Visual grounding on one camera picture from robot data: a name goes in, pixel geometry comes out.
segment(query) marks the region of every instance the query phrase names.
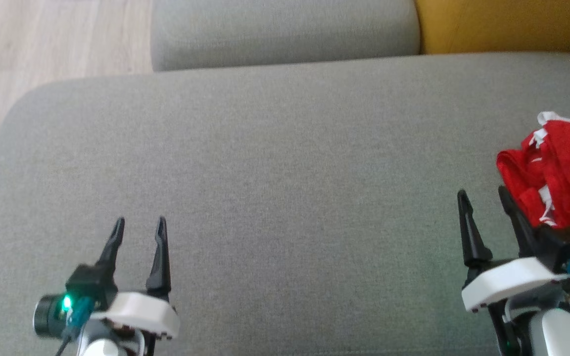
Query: white trim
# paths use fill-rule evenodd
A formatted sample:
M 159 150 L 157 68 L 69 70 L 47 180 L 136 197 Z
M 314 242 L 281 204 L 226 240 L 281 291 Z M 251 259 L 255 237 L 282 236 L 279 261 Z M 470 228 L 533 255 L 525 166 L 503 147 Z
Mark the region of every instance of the white trim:
M 538 114 L 538 123 L 541 126 L 545 126 L 545 124 L 549 121 L 562 121 L 562 122 L 569 122 L 570 119 L 566 117 L 561 117 L 560 115 L 554 113 L 554 111 L 542 111 Z M 529 140 L 529 145 L 536 144 L 536 148 L 540 148 L 540 145 L 545 142 L 545 137 L 547 136 L 547 130 L 541 128 L 539 130 L 534 131 L 531 140 Z
M 551 197 L 551 192 L 549 191 L 549 186 L 545 184 L 544 187 L 538 190 L 538 194 L 540 194 L 540 199 L 543 203 L 545 203 L 545 213 L 542 214 L 540 217 L 540 222 L 545 223 L 549 226 L 557 226 L 556 222 L 550 216 L 551 211 L 555 210 L 554 201 Z

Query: gray sofa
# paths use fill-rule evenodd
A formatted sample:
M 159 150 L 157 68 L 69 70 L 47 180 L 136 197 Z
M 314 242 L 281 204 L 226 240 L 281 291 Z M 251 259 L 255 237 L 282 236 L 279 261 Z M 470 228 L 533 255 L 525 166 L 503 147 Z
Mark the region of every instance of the gray sofa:
M 332 3 L 309 16 L 335 14 Z M 367 56 L 419 47 L 414 18 L 367 28 L 384 6 L 365 3 L 331 25 L 344 25 L 344 44 L 366 39 L 368 50 L 396 31 L 411 38 Z M 187 41 L 195 52 L 173 43 L 158 23 L 171 11 L 157 2 L 158 69 L 278 60 L 253 56 L 251 43 L 238 52 L 231 43 L 203 50 L 200 38 Z M 168 29 L 196 36 L 177 26 Z M 362 36 L 369 30 L 378 39 Z M 301 36 L 325 42 L 327 33 Z M 339 42 L 327 57 L 309 43 L 287 49 L 296 36 L 267 51 L 291 53 L 283 62 L 358 57 L 345 48 L 342 58 Z M 34 90 L 0 129 L 0 354 L 56 350 L 32 333 L 34 303 L 95 261 L 118 216 L 117 284 L 144 286 L 164 215 L 183 324 L 157 356 L 496 355 L 488 315 L 466 313 L 461 301 L 455 194 L 468 191 L 495 257 L 513 257 L 495 155 L 519 144 L 543 110 L 570 117 L 570 54 L 210 68 Z

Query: robotic arm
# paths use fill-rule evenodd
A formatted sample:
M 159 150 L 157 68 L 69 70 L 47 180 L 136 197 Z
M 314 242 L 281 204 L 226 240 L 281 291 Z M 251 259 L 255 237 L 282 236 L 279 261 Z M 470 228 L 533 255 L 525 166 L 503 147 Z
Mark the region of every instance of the robotic arm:
M 169 304 L 170 260 L 166 220 L 160 217 L 157 249 L 145 291 L 118 291 L 113 281 L 124 218 L 118 219 L 98 261 L 77 266 L 65 293 L 45 295 L 34 310 L 40 337 L 59 338 L 60 356 L 70 342 L 77 356 L 152 356 L 156 340 L 179 335 L 179 317 Z
M 509 191 L 498 193 L 516 233 L 518 259 L 492 260 L 466 192 L 457 194 L 466 310 L 487 309 L 503 356 L 570 356 L 570 228 L 533 228 Z

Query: camera lens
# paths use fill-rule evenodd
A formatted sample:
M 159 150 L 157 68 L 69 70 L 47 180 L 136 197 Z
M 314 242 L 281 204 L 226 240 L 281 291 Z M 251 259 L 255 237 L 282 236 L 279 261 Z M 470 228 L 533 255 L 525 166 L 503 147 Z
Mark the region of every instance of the camera lens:
M 36 335 L 43 338 L 61 338 L 65 329 L 66 311 L 63 309 L 65 294 L 43 295 L 34 308 L 32 326 Z

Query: gray fabric upholstery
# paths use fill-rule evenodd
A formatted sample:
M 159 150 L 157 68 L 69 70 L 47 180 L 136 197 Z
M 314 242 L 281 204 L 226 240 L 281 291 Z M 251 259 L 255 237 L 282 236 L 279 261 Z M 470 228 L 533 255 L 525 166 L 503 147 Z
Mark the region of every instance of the gray fabric upholstery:
M 181 337 L 167 355 L 497 354 L 466 313 L 456 192 L 495 257 L 494 165 L 570 117 L 570 54 L 464 54 L 50 84 L 0 130 L 0 355 L 50 355 L 34 303 L 125 216 L 141 288 L 165 215 Z
M 413 0 L 155 0 L 153 69 L 418 54 Z

